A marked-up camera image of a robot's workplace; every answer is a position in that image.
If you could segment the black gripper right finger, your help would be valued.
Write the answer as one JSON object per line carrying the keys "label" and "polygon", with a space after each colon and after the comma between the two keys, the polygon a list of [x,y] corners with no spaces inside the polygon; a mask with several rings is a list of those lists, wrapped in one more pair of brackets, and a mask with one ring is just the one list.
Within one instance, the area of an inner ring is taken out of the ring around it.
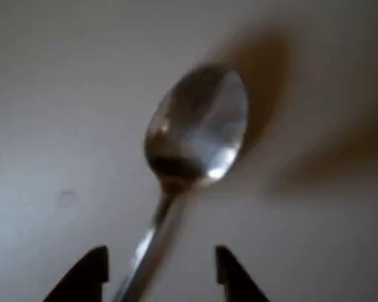
{"label": "black gripper right finger", "polygon": [[225,245],[215,247],[215,263],[217,283],[224,290],[224,301],[270,301]]}

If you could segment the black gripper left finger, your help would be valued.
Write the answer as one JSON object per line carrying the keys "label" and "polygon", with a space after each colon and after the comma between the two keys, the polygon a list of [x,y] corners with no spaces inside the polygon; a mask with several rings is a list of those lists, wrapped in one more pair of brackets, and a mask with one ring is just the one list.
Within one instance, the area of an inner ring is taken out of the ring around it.
{"label": "black gripper left finger", "polygon": [[103,301],[103,285],[108,281],[108,248],[100,245],[79,259],[44,301]]}

